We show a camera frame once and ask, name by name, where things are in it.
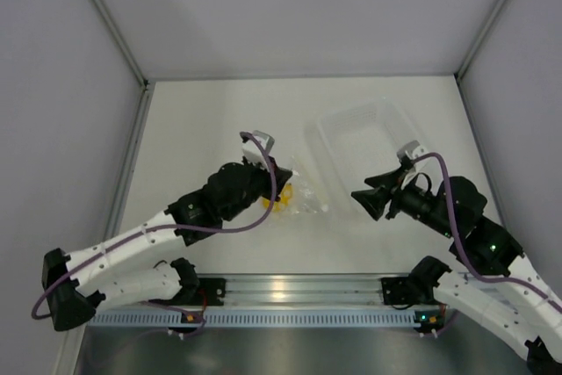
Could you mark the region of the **clear zip top bag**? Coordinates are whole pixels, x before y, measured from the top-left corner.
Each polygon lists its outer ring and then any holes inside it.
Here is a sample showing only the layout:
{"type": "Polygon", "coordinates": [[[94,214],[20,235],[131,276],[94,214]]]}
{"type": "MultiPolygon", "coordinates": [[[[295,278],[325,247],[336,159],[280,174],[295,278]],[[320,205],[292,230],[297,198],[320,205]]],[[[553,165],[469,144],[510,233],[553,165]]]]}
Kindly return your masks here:
{"type": "Polygon", "coordinates": [[[329,205],[320,192],[320,187],[310,176],[307,167],[298,156],[289,162],[293,176],[288,183],[293,186],[293,199],[289,207],[281,213],[271,212],[274,218],[296,216],[297,214],[327,213],[329,205]]]}

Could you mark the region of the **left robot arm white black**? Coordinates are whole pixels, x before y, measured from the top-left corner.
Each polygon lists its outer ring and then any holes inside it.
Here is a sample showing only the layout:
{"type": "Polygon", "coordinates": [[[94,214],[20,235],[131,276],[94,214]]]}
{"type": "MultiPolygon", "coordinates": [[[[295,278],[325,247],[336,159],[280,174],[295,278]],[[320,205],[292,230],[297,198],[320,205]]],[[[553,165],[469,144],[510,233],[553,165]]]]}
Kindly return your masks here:
{"type": "Polygon", "coordinates": [[[191,303],[199,280],[184,250],[226,233],[225,222],[259,199],[278,199],[291,177],[277,164],[229,162],[137,228],[86,249],[48,251],[41,285],[54,330],[77,328],[99,312],[135,302],[191,303]]]}

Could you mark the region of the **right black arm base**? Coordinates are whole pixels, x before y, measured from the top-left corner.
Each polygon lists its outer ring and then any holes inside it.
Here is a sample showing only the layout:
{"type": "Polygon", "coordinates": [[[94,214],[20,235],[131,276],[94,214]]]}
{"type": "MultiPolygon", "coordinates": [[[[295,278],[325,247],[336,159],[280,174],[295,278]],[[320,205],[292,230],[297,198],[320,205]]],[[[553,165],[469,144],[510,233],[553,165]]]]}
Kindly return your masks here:
{"type": "Polygon", "coordinates": [[[408,277],[381,278],[383,302],[397,310],[419,305],[420,293],[408,277]]]}

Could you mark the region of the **yellow fake lemon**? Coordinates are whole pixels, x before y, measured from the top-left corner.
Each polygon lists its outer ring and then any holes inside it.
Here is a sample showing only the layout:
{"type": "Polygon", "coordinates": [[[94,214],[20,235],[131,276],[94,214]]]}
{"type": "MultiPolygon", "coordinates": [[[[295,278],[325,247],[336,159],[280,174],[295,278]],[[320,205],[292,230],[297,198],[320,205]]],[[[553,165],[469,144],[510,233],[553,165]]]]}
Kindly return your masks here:
{"type": "Polygon", "coordinates": [[[287,183],[283,189],[277,194],[277,199],[272,207],[273,213],[281,213],[286,210],[293,199],[292,183],[287,183]]]}

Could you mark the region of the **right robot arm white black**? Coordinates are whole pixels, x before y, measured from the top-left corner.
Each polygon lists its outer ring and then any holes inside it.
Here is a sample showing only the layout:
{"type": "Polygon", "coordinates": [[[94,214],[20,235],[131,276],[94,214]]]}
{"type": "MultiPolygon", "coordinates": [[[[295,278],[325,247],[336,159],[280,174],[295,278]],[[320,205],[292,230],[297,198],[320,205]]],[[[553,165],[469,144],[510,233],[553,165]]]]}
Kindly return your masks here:
{"type": "Polygon", "coordinates": [[[521,357],[533,374],[561,372],[561,300],[509,231],[484,214],[486,198],[465,177],[442,172],[438,191],[422,188],[414,162],[366,179],[352,198],[374,219],[403,213],[450,239],[467,270],[424,257],[405,277],[385,278],[388,306],[439,305],[477,322],[521,357]]]}

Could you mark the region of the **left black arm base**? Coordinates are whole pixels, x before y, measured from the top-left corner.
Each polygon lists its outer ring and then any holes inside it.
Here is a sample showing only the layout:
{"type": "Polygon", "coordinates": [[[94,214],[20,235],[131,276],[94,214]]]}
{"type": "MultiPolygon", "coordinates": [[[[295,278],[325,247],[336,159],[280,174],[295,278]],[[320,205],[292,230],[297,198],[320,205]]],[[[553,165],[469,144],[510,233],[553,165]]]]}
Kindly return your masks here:
{"type": "Polygon", "coordinates": [[[202,277],[193,293],[181,294],[175,298],[179,306],[224,306],[227,280],[222,277],[202,277]]]}

